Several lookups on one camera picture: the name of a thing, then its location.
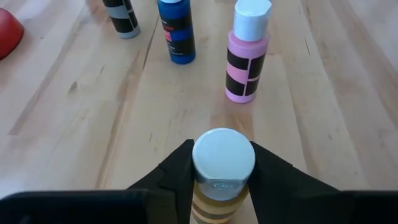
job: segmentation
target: paint bottle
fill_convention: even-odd
[[[196,51],[190,0],[158,0],[157,5],[172,61],[192,62]]]
[[[103,2],[120,38],[130,39],[140,33],[130,0],[103,0]]]
[[[234,28],[228,34],[226,68],[227,97],[236,103],[254,99],[266,56],[266,34],[272,4],[268,0],[239,0],[235,4]]]
[[[256,160],[251,143],[233,129],[212,129],[195,142],[192,159],[196,169],[194,219],[226,223],[249,192],[246,182]]]

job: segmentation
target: black stripe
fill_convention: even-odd
[[[261,74],[262,65],[266,55],[261,55],[258,58],[252,59],[250,63],[249,78],[256,78]]]
[[[195,53],[195,39],[193,35],[183,40],[167,41],[169,51],[175,56],[187,56]]]
[[[118,32],[126,33],[133,31],[130,19],[115,19],[111,17],[113,25]]]
[[[235,81],[228,72],[226,72],[226,88],[235,95],[243,96],[244,85]]]
[[[118,7],[123,5],[123,0],[102,0],[106,7]]]
[[[130,0],[123,0],[123,2],[124,2],[124,5],[127,8],[127,11],[130,11],[132,9]]]
[[[212,220],[225,219],[225,218],[231,217],[235,213],[235,211],[233,211],[233,212],[229,212],[227,214],[222,214],[222,215],[210,214],[210,213],[202,210],[201,208],[199,208],[198,205],[195,204],[195,202],[192,202],[192,208],[195,211],[197,211],[201,216],[208,218],[208,219],[212,219]]]
[[[189,12],[186,16],[178,19],[168,19],[160,16],[162,19],[163,29],[169,32],[184,30],[192,26],[192,16]]]
[[[130,16],[130,19],[131,19],[131,22],[132,22],[132,26],[134,28],[136,28],[138,26],[138,22],[137,22],[137,18],[136,18],[136,15],[135,15],[134,11],[130,12],[129,16]]]
[[[249,66],[248,58],[238,57],[238,56],[232,54],[232,52],[230,52],[229,49],[228,49],[228,54],[227,54],[227,61],[235,68],[238,68],[241,70],[247,70],[248,66]]]
[[[248,85],[246,87],[246,96],[253,94],[257,90],[257,87],[259,86],[259,81],[260,79],[257,79],[253,82],[248,82]]]
[[[192,217],[196,221],[197,224],[212,224],[212,223],[208,223],[208,222],[205,222],[205,221],[201,220],[193,212],[192,212]]]

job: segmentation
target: bottle label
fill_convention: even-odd
[[[167,47],[172,55],[185,56],[195,53],[191,13],[178,19],[162,19]]]
[[[168,19],[162,16],[160,18],[162,19],[163,29],[169,32],[184,30],[192,26],[191,12],[178,19]]]
[[[226,88],[237,96],[249,96],[258,87],[262,65],[266,55],[258,58],[242,58],[232,54],[228,49]]]
[[[137,26],[137,18],[128,0],[110,1],[104,0],[106,11],[112,23],[119,33],[133,32]]]

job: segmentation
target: bottle cap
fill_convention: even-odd
[[[200,136],[192,158],[200,191],[219,201],[239,195],[256,160],[249,140],[228,128],[216,128]]]
[[[162,1],[164,3],[177,3],[177,2],[180,2],[182,0],[160,0],[160,1]]]
[[[239,0],[235,4],[234,35],[248,42],[264,38],[271,7],[268,0]]]

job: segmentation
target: wooden surface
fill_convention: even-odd
[[[275,0],[257,98],[223,93],[233,0],[192,0],[173,64],[155,0],[119,39],[100,0],[0,0],[26,28],[0,62],[0,196],[123,189],[187,138],[237,129],[339,189],[398,189],[398,2]],[[250,201],[231,223],[254,223]]]

